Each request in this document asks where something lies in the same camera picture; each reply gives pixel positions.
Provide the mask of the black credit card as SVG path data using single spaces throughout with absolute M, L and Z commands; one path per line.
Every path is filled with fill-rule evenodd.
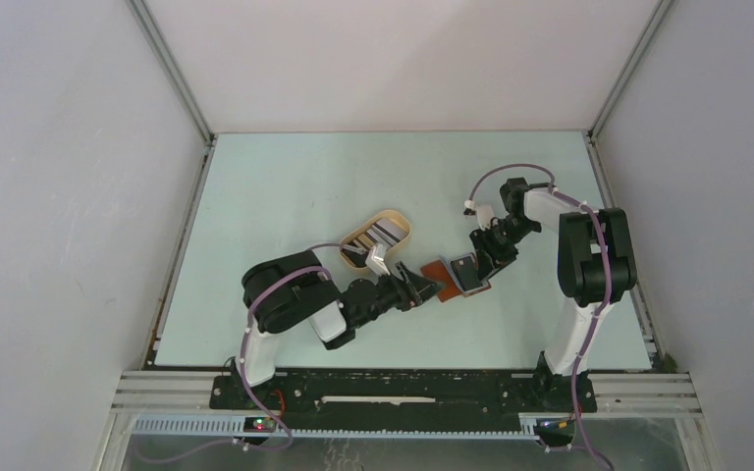
M 450 267 L 457 285 L 462 292 L 469 292 L 483 287 L 478 276 L 478 268 L 473 253 L 452 259 Z

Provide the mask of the brown leather card holder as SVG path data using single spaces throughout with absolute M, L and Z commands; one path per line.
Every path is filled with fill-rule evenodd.
M 437 297 L 446 303 L 454 298 L 468 298 L 491 288 L 479 278 L 477 257 L 466 253 L 451 259 L 439 258 L 421 268 L 421 274 L 441 285 Z

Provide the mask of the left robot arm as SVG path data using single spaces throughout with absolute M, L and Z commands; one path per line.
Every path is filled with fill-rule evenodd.
M 303 321 L 328 350 L 355 339 L 356 330 L 391 310 L 406 312 L 436 297 L 446 285 L 398 262 L 390 270 L 387 247 L 372 246 L 366 267 L 375 281 L 356 279 L 340 290 L 316 254 L 308 249 L 258 264 L 242 277 L 248 309 L 234 397 L 247 408 L 259 408 L 271 395 L 281 335 Z

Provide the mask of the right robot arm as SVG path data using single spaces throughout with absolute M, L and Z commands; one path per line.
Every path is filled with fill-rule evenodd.
M 557 238 L 557 280 L 565 305 L 556 332 L 541 353 L 540 377 L 531 385 L 535 403 L 556 410 L 587 371 L 587 358 L 604 318 L 637 282 L 636 261 L 626 213 L 595 210 L 561 192 L 553 183 L 509 179 L 500 189 L 507 215 L 496 217 L 474 198 L 464 213 L 476 218 L 470 235 L 478 278 L 486 282 L 517 258 L 517 246 L 543 231 Z

